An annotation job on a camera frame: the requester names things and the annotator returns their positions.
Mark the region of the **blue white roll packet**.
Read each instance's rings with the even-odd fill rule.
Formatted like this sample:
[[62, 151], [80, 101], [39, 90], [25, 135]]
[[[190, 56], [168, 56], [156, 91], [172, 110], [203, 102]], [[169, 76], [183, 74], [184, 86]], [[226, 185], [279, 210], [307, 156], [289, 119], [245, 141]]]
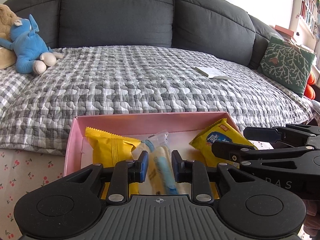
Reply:
[[139, 184], [139, 194], [190, 194], [190, 185], [175, 181], [168, 135], [166, 130], [156, 134], [143, 135], [141, 143], [132, 151], [134, 159], [137, 159], [142, 151], [148, 153], [148, 169], [145, 181]]

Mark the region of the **yellow blue biscuit packet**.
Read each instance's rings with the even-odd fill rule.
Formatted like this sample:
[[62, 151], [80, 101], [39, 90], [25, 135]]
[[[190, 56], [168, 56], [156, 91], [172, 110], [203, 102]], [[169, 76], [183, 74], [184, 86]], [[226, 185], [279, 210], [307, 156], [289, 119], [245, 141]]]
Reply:
[[212, 125], [206, 127], [189, 142], [189, 145], [202, 153], [207, 166], [216, 167], [218, 163], [224, 162], [223, 159], [218, 158], [216, 154], [212, 153], [212, 144], [215, 144], [216, 141], [233, 142], [254, 147], [249, 140], [245, 139], [241, 133], [227, 122], [226, 118], [217, 120]]

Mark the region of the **yellow ridged snack packet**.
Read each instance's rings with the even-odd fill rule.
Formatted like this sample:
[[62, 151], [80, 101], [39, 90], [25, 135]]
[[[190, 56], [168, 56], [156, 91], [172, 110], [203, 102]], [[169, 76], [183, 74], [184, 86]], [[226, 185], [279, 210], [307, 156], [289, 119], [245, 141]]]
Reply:
[[[103, 166], [99, 175], [99, 181], [104, 183], [102, 198], [106, 200], [109, 183], [106, 182], [106, 168], [115, 167], [120, 161], [133, 159], [132, 151], [140, 144], [140, 140], [123, 137], [92, 127], [86, 127], [85, 137], [93, 149], [93, 164]], [[129, 195], [139, 194], [138, 183], [129, 185]]]

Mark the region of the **pink cardboard box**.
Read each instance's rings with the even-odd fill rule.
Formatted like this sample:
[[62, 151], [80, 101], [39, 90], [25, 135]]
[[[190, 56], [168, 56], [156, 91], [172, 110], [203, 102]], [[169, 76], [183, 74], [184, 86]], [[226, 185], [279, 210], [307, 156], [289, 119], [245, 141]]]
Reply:
[[203, 129], [222, 118], [226, 118], [234, 129], [239, 130], [226, 112], [77, 116], [73, 119], [69, 133], [63, 174], [66, 176], [92, 163], [92, 149], [85, 138], [86, 127], [140, 140], [166, 130], [171, 150], [178, 150], [183, 159], [204, 161], [202, 154], [191, 147], [189, 142]]

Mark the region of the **orange cushion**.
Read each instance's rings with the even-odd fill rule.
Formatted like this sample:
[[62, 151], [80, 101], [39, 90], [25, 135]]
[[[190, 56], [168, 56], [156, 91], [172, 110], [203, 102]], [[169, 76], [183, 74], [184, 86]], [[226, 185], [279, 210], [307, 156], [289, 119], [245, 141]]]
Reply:
[[312, 88], [312, 85], [314, 85], [315, 83], [316, 83], [315, 75], [313, 74], [313, 72], [310, 72], [310, 75], [308, 77], [306, 87], [304, 90], [304, 96], [306, 96], [307, 98], [309, 98], [311, 100], [314, 100], [316, 97], [316, 92]]

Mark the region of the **green patterned cushion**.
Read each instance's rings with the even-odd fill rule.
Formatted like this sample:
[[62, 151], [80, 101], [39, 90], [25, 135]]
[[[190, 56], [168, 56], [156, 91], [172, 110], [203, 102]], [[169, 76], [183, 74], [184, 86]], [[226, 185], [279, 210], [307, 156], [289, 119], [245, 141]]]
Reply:
[[273, 36], [258, 72], [302, 97], [314, 59], [315, 54], [308, 50]]

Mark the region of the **white paper pad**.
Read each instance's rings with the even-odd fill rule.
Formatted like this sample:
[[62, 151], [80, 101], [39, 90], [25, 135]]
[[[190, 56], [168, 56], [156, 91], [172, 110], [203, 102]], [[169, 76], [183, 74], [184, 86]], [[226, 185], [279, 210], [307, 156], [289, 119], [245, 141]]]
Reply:
[[214, 67], [195, 67], [197, 72], [209, 79], [230, 80], [231, 77]]

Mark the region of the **bookshelf with books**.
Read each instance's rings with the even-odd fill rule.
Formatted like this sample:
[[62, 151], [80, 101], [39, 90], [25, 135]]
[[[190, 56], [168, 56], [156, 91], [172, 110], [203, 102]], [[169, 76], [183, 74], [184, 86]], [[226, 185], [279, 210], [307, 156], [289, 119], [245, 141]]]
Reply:
[[288, 28], [276, 25], [275, 30], [283, 39], [310, 51], [318, 42], [319, 0], [293, 0]]

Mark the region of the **cherry print tablecloth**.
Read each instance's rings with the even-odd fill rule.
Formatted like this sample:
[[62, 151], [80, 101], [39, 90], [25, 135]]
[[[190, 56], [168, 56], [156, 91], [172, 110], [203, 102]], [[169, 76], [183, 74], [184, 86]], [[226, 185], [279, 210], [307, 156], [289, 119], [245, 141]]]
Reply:
[[19, 239], [14, 207], [26, 193], [63, 175], [64, 156], [1, 149], [1, 239]]

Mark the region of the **grey checkered quilt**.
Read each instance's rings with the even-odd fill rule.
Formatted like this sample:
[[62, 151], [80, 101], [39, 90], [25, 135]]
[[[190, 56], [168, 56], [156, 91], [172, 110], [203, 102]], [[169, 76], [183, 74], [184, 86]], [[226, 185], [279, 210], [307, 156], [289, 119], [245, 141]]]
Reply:
[[[258, 72], [197, 51], [151, 46], [63, 48], [43, 74], [1, 71], [1, 148], [66, 152], [76, 116], [227, 112], [236, 126], [301, 124], [305, 98]], [[209, 79], [214, 67], [230, 80]]]

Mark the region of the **blue plush toy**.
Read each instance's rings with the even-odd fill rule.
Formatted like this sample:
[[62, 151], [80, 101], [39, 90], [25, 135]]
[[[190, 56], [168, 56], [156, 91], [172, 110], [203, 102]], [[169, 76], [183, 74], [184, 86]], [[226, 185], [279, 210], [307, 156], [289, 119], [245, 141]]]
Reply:
[[16, 20], [10, 28], [8, 41], [1, 38], [1, 46], [12, 50], [17, 56], [15, 68], [20, 74], [43, 74], [64, 55], [53, 51], [38, 34], [39, 26], [32, 15]]

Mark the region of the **dark grey sofa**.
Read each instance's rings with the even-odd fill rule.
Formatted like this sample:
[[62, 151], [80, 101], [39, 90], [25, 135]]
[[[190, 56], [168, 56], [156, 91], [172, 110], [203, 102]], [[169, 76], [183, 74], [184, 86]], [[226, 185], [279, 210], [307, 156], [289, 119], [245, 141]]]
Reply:
[[7, 0], [52, 48], [157, 46], [257, 69], [278, 33], [225, 0]]

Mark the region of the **beige fleece blanket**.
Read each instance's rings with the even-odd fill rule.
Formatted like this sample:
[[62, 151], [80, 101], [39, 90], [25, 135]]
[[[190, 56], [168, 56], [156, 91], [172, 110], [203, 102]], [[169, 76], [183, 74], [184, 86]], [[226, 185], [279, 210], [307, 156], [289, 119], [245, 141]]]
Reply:
[[[11, 41], [10, 39], [10, 29], [13, 23], [16, 20], [20, 20], [18, 17], [7, 5], [0, 5], [0, 35], [1, 38]], [[16, 55], [12, 50], [8, 50], [4, 47], [1, 47], [1, 58], [0, 58], [0, 68], [5, 69], [12, 66], [16, 62]]]

